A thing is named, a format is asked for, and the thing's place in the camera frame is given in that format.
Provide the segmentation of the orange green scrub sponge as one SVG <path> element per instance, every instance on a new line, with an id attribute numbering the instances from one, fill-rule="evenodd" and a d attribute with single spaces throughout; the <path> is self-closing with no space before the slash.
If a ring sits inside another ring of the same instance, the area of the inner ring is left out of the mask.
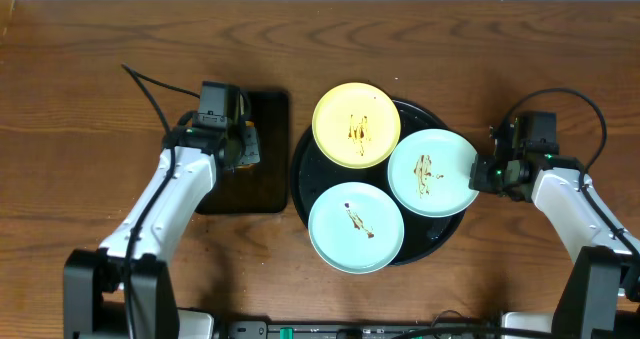
<path id="1" fill-rule="evenodd" d="M 242 135 L 244 145 L 243 154 L 240 157 L 237 168 L 248 168 L 260 162 L 260 143 L 255 124 L 252 121 L 245 122 Z"/>

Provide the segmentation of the light green plate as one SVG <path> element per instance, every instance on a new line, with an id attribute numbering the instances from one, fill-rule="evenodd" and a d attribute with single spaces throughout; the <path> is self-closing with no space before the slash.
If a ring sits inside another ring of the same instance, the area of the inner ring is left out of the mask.
<path id="1" fill-rule="evenodd" d="M 409 211 L 444 218 L 467 209 L 479 192 L 469 187 L 477 151 L 463 136 L 424 129 L 402 139 L 390 156 L 388 184 Z"/>

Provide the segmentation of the yellow plate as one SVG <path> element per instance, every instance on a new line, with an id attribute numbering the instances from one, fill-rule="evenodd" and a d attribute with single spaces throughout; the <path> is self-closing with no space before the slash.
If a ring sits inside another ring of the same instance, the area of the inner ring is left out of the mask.
<path id="1" fill-rule="evenodd" d="M 315 106 L 312 135 L 333 163 L 365 169 L 383 162 L 401 133 L 399 111 L 381 89 L 351 82 L 327 91 Z"/>

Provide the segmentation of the light blue plate front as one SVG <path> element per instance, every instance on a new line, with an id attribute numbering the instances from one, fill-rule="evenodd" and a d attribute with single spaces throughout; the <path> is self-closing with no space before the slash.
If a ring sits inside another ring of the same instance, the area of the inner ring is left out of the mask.
<path id="1" fill-rule="evenodd" d="M 314 202 L 308 232 L 327 264 L 349 274 L 369 274 L 391 264 L 405 229 L 401 211 L 388 194 L 370 184 L 346 182 Z"/>

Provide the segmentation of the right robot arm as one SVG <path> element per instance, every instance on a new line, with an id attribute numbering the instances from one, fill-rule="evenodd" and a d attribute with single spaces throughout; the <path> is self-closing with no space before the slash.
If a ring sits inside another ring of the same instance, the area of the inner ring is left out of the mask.
<path id="1" fill-rule="evenodd" d="M 470 187 L 533 204 L 550 221 L 573 262 L 553 314 L 510 312 L 504 326 L 555 337 L 636 338 L 639 315 L 617 308 L 620 295 L 639 299 L 639 241 L 597 194 L 573 157 L 526 153 L 479 155 Z"/>

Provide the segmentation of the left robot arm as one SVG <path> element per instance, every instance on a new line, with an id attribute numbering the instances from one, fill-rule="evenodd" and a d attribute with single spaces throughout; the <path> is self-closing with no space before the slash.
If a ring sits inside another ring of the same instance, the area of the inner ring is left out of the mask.
<path id="1" fill-rule="evenodd" d="M 217 128 L 175 127 L 124 221 L 96 250 L 76 249 L 66 260 L 64 337 L 214 337 L 212 315 L 178 307 L 169 264 L 234 141 Z"/>

